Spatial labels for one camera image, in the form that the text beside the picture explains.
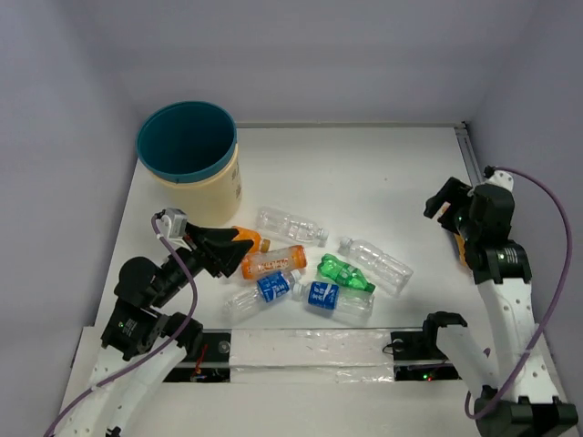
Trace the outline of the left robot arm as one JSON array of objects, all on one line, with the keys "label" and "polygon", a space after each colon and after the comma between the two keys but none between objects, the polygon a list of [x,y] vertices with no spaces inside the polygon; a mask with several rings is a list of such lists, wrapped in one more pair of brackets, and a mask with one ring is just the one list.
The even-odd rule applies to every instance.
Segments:
[{"label": "left robot arm", "polygon": [[208,229],[156,214],[152,227],[169,251],[163,264],[145,257],[126,261],[114,289],[114,309],[100,337],[87,388],[46,431],[48,436],[127,436],[169,373],[201,349],[203,326],[193,313],[162,313],[202,271],[228,277],[253,242],[236,229]]}]

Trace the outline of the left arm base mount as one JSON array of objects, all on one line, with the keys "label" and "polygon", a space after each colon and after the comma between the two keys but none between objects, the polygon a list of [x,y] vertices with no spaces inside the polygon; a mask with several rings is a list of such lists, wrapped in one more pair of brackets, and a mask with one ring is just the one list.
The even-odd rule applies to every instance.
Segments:
[{"label": "left arm base mount", "polygon": [[229,382],[230,341],[230,330],[204,331],[199,349],[179,363],[164,382]]}]

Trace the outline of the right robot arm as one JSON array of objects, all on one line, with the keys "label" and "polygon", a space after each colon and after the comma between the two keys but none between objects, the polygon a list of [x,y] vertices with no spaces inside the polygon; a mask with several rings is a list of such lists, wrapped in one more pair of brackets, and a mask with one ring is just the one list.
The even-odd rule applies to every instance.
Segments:
[{"label": "right robot arm", "polygon": [[531,308],[532,272],[526,251],[509,237],[513,185],[500,170],[474,187],[449,178],[426,201],[424,215],[464,242],[493,344],[485,352],[461,315],[438,311],[424,321],[419,345],[453,364],[467,388],[465,412],[481,435],[560,436],[578,424],[578,412],[561,400],[537,352],[543,325]]}]

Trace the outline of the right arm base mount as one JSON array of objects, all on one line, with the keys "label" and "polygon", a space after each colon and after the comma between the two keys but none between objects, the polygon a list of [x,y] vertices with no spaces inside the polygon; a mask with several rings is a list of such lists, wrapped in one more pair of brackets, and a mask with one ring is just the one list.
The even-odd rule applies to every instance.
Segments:
[{"label": "right arm base mount", "polygon": [[383,353],[393,358],[396,381],[456,381],[460,376],[439,350],[424,343],[420,330],[400,330],[391,333]]}]

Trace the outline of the blue label bottle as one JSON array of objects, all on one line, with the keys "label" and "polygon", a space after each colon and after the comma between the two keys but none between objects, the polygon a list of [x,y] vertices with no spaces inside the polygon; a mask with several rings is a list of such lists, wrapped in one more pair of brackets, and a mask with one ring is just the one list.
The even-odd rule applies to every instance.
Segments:
[{"label": "blue label bottle", "polygon": [[222,315],[236,324],[269,309],[282,300],[302,278],[298,269],[278,270],[258,279],[252,287],[234,292],[223,305]]},{"label": "blue label bottle", "polygon": [[363,326],[373,314],[374,295],[334,283],[296,283],[291,297],[312,314],[350,326]]}]

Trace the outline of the yellow label clear bottle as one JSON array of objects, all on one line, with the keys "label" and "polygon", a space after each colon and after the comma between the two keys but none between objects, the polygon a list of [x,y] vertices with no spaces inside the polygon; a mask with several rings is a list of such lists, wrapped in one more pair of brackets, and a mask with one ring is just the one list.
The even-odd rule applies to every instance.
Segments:
[{"label": "yellow label clear bottle", "polygon": [[468,269],[468,265],[465,260],[465,241],[459,234],[454,234],[453,238],[455,241],[459,261],[463,267]]}]

